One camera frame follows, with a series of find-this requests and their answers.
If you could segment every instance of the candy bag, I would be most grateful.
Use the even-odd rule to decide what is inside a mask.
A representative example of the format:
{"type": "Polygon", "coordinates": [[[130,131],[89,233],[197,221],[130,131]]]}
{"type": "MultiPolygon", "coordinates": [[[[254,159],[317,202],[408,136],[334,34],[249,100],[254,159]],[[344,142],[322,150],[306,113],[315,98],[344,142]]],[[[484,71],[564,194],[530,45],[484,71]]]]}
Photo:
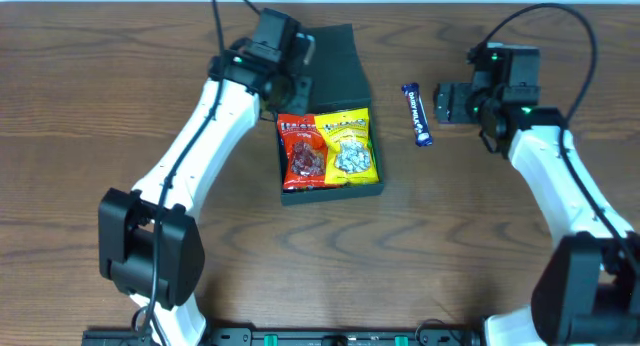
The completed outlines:
{"type": "Polygon", "coordinates": [[[316,129],[313,115],[278,115],[278,132],[287,154],[283,189],[327,187],[327,144],[316,129]]]}
{"type": "Polygon", "coordinates": [[[329,148],[324,180],[327,184],[378,182],[369,140],[368,109],[316,115],[315,121],[329,148]]]}

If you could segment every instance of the red candy bag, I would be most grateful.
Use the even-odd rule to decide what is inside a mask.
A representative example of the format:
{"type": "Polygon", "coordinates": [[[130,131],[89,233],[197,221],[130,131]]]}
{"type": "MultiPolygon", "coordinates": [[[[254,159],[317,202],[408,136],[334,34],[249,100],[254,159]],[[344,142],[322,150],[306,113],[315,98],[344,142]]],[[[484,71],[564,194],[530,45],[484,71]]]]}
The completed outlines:
{"type": "Polygon", "coordinates": [[[327,144],[316,130],[314,116],[278,115],[278,132],[288,160],[283,189],[327,187],[327,144]]]}

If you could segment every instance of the yellow candy bag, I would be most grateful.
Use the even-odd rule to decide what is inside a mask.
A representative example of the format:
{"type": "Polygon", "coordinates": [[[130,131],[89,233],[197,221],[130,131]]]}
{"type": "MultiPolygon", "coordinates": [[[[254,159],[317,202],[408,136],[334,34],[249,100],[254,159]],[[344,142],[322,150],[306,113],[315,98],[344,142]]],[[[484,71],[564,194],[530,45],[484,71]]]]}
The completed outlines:
{"type": "Polygon", "coordinates": [[[326,184],[378,182],[369,142],[369,110],[366,108],[316,115],[316,128],[329,147],[326,184]]]}

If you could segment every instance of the dark green box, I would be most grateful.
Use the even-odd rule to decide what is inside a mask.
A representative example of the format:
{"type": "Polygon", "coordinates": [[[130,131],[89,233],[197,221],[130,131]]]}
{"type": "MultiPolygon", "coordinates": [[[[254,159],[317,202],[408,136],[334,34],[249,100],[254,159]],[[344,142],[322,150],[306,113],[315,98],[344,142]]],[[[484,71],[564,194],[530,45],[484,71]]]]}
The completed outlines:
{"type": "MultiPolygon", "coordinates": [[[[367,78],[356,52],[351,25],[311,29],[316,39],[316,52],[307,73],[313,78],[313,93],[309,104],[311,114],[322,114],[358,108],[369,109],[369,137],[379,182],[367,185],[345,186],[336,189],[309,191],[285,191],[281,188],[282,204],[297,205],[310,202],[341,200],[354,197],[375,196],[384,189],[382,156],[378,146],[375,118],[371,108],[371,93],[367,78]]],[[[278,138],[280,180],[284,183],[287,171],[287,155],[278,138]]]]}

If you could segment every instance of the wooden table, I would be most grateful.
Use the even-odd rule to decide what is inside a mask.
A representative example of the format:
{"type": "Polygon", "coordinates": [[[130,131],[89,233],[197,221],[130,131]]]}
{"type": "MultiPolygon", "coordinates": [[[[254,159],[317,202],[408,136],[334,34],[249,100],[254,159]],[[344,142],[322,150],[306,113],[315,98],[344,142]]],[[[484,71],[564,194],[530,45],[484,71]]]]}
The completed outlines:
{"type": "MultiPolygon", "coordinates": [[[[517,5],[271,5],[307,26],[353,23],[375,98],[387,184],[379,197],[283,208],[273,124],[233,151],[200,222],[206,316],[259,327],[463,323],[528,302],[551,240],[527,185],[488,154],[475,126],[439,126],[413,144],[400,86],[427,102],[466,81],[465,52],[517,5]]],[[[572,130],[609,201],[640,225],[640,17],[580,7],[601,58],[572,130]]],[[[222,6],[227,42],[256,17],[222,6]]],[[[560,12],[499,40],[541,47],[542,103],[566,110],[588,61],[560,12]]],[[[0,344],[78,344],[90,326],[125,327],[134,304],[98,272],[97,206],[167,150],[217,54],[210,6],[0,5],[0,344]]]]}

